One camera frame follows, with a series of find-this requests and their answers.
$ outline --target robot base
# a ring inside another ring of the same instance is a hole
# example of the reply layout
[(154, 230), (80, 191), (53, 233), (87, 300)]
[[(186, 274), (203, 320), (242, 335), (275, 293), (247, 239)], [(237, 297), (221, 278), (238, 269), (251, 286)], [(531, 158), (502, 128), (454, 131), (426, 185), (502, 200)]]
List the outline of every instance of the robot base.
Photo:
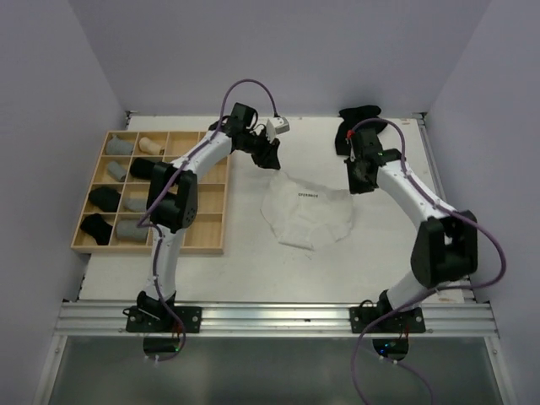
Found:
[[(372, 321), (381, 316), (377, 306), (360, 305), (348, 309), (351, 331), (361, 333)], [(379, 322), (370, 333), (425, 333), (424, 316), (420, 308), (400, 312), (395, 316)]]
[[(199, 333), (203, 308), (200, 306), (173, 306), (170, 308), (178, 315), (184, 324), (186, 333)], [(127, 316), (126, 332), (133, 333), (162, 333), (171, 332), (174, 324), (172, 316), (158, 318), (151, 316), (135, 305), (123, 311)]]

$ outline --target lavender wall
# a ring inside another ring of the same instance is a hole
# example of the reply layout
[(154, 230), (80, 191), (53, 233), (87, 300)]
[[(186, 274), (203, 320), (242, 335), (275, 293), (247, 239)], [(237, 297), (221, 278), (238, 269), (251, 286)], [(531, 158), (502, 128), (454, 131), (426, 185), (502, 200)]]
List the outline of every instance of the lavender wall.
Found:
[(0, 13), (0, 403), (31, 402), (62, 298), (84, 262), (69, 249), (105, 131), (122, 109), (63, 0)]
[[(489, 0), (70, 0), (121, 103), (215, 114), (228, 84), (259, 78), (288, 113), (379, 103), (426, 111)], [(262, 111), (261, 90), (236, 95)]]
[[(447, 196), (500, 239), (508, 275), (491, 300), (520, 403), (540, 395), (540, 3), (494, 0), (429, 111)], [(499, 269), (483, 240), (477, 281)]]

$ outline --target clear acrylic panel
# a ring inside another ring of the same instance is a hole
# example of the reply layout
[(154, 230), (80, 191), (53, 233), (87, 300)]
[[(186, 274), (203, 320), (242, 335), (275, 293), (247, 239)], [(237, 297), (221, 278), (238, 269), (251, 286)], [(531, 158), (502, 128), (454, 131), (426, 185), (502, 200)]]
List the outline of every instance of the clear acrylic panel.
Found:
[[(372, 403), (429, 404), (422, 382), (380, 362), (370, 345), (357, 365)], [(188, 336), (183, 353), (155, 367), (141, 338), (71, 337), (50, 404), (358, 404), (353, 346), (351, 338)], [(404, 361), (429, 381), (438, 405), (502, 404), (482, 338), (411, 339)]]

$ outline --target wooden compartment organizer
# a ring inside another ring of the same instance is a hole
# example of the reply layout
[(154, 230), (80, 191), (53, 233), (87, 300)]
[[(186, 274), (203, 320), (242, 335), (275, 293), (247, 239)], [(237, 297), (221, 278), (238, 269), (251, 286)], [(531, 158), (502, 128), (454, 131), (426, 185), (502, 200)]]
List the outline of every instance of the wooden compartment organizer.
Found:
[[(73, 237), (72, 248), (82, 253), (95, 252), (146, 252), (152, 251), (152, 230), (148, 232), (145, 242), (119, 240), (116, 237), (116, 226), (123, 219), (139, 219), (142, 212), (133, 212), (124, 207), (125, 198), (144, 198), (148, 196), (149, 181), (138, 179), (129, 173), (133, 160), (137, 157), (171, 162), (188, 152), (204, 136), (205, 132), (108, 132), (95, 166), (94, 175), (86, 194), (83, 211), (80, 214), (77, 229)], [(127, 155), (109, 155), (105, 146), (113, 137), (118, 137), (133, 144), (133, 153)], [(163, 154), (146, 154), (139, 148), (139, 140), (149, 138), (157, 143)], [(125, 181), (117, 181), (107, 171), (107, 165), (116, 161), (127, 170)], [(227, 189), (230, 172), (230, 157), (221, 160), (198, 184), (198, 211), (192, 226), (189, 227), (182, 241), (183, 253), (222, 254), (224, 246), (224, 218), (227, 207)], [(108, 186), (121, 194), (118, 209), (114, 213), (105, 213), (89, 201), (89, 194), (98, 187)], [(80, 229), (83, 219), (91, 214), (99, 213), (113, 230), (108, 245), (98, 245), (91, 235)]]

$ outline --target white tabletop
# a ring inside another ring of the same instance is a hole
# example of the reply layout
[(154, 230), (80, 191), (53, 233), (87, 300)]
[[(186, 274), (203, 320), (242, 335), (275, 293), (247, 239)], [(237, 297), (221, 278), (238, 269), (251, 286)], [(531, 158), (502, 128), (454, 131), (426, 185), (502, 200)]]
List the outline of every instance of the white tabletop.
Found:
[[(133, 131), (202, 131), (215, 117), (135, 116)], [(280, 137), (279, 159), (289, 175), (348, 188), (343, 157), (334, 136), (340, 119), (289, 118), (291, 131)], [(393, 120), (403, 130), (407, 158), (429, 187), (433, 179), (415, 120)], [(380, 140), (398, 148), (388, 127)], [(381, 190), (354, 196), (354, 227), (339, 242), (307, 251), (280, 245), (261, 215), (272, 170), (257, 168), (248, 154), (232, 156), (229, 202), (222, 256), (182, 255), (176, 269), (177, 300), (243, 302), (360, 302), (376, 300), (408, 270), (416, 231), (406, 214)], [(135, 300), (146, 284), (150, 257), (94, 254), (89, 260), (81, 300)], [(463, 302), (461, 291), (446, 291), (431, 302)]]

